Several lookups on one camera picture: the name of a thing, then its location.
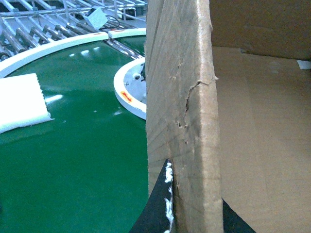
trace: cardboard box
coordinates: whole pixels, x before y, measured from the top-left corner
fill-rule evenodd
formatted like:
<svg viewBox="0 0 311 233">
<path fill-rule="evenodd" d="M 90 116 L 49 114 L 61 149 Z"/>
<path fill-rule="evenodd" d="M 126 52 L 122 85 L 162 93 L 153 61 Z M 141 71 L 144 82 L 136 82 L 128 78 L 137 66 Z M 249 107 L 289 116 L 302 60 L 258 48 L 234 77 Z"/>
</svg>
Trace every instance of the cardboard box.
<svg viewBox="0 0 311 233">
<path fill-rule="evenodd" d="M 258 233 L 311 232 L 311 2 L 210 8 L 149 2 L 150 191 L 170 158 L 178 232 L 222 232 L 221 197 Z"/>
</svg>

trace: green conveyor belt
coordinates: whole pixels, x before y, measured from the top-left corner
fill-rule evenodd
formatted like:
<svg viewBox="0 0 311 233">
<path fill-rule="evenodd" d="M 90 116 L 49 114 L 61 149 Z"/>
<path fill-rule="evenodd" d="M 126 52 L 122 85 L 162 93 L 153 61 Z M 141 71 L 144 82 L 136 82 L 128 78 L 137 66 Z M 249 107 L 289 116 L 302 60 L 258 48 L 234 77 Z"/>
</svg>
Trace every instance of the green conveyor belt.
<svg viewBox="0 0 311 233">
<path fill-rule="evenodd" d="M 36 60 L 55 120 L 0 134 L 0 233 L 122 233 L 148 198 L 145 121 L 114 94 L 131 60 L 103 42 Z"/>
<path fill-rule="evenodd" d="M 137 36 L 129 36 L 129 37 L 122 37 L 117 39 L 122 44 L 126 45 L 133 51 L 137 52 L 138 54 L 145 56 L 145 49 L 144 43 L 146 41 L 145 35 L 137 35 Z"/>
</svg>

